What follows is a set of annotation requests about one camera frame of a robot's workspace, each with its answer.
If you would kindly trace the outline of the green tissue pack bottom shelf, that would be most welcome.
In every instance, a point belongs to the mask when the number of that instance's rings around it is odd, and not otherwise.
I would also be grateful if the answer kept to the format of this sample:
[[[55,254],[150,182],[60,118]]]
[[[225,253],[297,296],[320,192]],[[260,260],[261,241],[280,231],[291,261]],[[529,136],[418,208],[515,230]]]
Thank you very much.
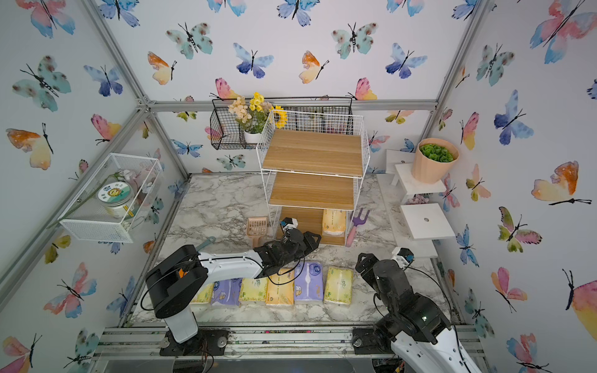
[[[352,301],[354,271],[342,267],[329,267],[323,301],[340,306],[349,306]]]

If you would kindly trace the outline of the yellow tissue pack bottom shelf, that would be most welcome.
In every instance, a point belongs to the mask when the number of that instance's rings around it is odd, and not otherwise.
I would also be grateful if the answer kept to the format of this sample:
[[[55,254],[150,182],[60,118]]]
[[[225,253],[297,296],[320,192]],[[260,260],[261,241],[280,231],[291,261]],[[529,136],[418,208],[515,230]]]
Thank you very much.
[[[347,229],[347,212],[342,210],[324,209],[322,217],[322,232],[327,236],[344,236]]]

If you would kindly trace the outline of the purple tissue pack shelf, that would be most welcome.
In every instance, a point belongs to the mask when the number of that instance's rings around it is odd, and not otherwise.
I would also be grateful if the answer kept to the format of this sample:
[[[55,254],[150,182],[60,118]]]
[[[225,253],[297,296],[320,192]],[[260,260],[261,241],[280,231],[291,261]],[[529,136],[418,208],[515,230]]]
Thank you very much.
[[[295,269],[295,303],[323,301],[323,267],[319,262],[307,261]]]
[[[239,307],[239,294],[242,285],[242,278],[235,278],[225,281],[216,281],[211,304],[220,307]]]

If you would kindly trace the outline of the green tissue pack shelf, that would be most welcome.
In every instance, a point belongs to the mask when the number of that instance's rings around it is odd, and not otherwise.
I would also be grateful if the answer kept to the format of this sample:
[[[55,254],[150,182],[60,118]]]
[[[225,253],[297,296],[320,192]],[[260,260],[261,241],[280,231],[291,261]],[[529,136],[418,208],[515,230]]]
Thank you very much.
[[[342,267],[329,267],[323,301],[340,306],[349,306],[352,301],[354,271]]]
[[[267,278],[244,278],[241,283],[239,301],[243,303],[265,302],[267,298]]]

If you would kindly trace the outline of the yellow tissue pack shelf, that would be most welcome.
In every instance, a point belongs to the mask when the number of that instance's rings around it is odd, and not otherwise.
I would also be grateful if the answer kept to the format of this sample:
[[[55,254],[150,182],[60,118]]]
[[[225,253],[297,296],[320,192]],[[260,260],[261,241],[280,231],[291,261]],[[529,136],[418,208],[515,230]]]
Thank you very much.
[[[269,277],[265,301],[267,306],[287,307],[295,304],[294,273],[288,269],[283,269],[281,273]]]
[[[347,229],[347,212],[342,210],[324,209],[322,217],[322,232],[327,236],[344,236]]]

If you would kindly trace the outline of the purple tissue pack bottom shelf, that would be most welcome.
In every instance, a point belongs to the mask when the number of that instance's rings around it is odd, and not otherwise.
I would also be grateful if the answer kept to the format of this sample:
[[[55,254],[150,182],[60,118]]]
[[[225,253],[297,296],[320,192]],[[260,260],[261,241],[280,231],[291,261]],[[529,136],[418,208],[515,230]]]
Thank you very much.
[[[323,267],[319,262],[307,261],[295,269],[295,303],[323,301]]]

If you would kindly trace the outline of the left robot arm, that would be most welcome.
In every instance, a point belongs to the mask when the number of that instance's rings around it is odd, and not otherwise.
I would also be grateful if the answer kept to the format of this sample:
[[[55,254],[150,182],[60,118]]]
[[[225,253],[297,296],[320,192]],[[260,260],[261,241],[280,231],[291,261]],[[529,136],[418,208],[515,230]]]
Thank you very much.
[[[245,253],[220,255],[199,252],[193,245],[182,246],[145,277],[152,311],[164,320],[176,343],[186,343],[199,332],[191,301],[204,284],[280,275],[286,266],[318,249],[321,240],[319,234],[291,228],[280,240]]]

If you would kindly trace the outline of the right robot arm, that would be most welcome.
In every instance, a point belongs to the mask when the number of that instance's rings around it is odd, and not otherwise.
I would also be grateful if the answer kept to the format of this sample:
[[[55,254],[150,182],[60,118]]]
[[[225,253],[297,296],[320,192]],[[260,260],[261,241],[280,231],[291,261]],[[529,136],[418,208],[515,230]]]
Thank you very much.
[[[372,253],[359,255],[355,270],[386,307],[386,314],[371,328],[353,329],[354,353],[392,353],[416,372],[479,372],[444,312],[410,285],[406,271],[413,262],[414,255],[406,248],[386,260]]]

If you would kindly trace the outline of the green tissue pack with tissue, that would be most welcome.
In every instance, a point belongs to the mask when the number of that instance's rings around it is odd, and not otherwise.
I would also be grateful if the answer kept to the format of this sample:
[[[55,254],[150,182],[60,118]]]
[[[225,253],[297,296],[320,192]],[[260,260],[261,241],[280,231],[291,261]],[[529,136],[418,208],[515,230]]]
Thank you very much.
[[[197,294],[192,298],[191,304],[194,305],[209,305],[214,294],[214,284],[204,284]]]

